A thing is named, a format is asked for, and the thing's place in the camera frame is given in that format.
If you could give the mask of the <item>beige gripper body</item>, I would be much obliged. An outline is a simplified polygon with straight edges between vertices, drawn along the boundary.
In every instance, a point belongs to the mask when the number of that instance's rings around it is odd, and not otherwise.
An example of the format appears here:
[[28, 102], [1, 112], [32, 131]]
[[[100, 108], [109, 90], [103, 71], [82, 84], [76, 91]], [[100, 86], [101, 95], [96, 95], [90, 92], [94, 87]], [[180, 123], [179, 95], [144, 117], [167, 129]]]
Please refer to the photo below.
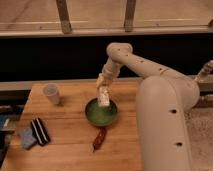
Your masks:
[[117, 78], [120, 73], [120, 65], [107, 65], [105, 64], [102, 69], [102, 77], [105, 82], [112, 81], [113, 79]]

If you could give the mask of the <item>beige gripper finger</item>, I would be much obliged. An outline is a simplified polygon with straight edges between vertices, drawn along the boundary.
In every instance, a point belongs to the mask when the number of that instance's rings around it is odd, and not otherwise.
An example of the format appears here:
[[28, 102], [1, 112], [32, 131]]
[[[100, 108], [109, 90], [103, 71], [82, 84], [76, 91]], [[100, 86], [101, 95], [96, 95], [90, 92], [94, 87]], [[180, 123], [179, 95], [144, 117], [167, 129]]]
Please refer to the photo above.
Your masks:
[[104, 85], [105, 77], [102, 73], [99, 74], [97, 81], [96, 81], [96, 88], [99, 88]]
[[108, 80], [108, 87], [110, 87], [113, 83], [113, 80]]

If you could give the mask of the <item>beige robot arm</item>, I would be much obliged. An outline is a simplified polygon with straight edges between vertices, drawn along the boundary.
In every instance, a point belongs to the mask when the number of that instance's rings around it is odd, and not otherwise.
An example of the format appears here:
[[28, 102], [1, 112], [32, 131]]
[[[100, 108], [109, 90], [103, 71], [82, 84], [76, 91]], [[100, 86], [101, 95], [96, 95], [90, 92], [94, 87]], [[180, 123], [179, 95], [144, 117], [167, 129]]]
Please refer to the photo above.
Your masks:
[[109, 105], [108, 86], [128, 67], [142, 78], [136, 120], [144, 171], [194, 171], [185, 112], [198, 102], [198, 83], [159, 63], [137, 56], [129, 43], [111, 43], [96, 87], [98, 104]]

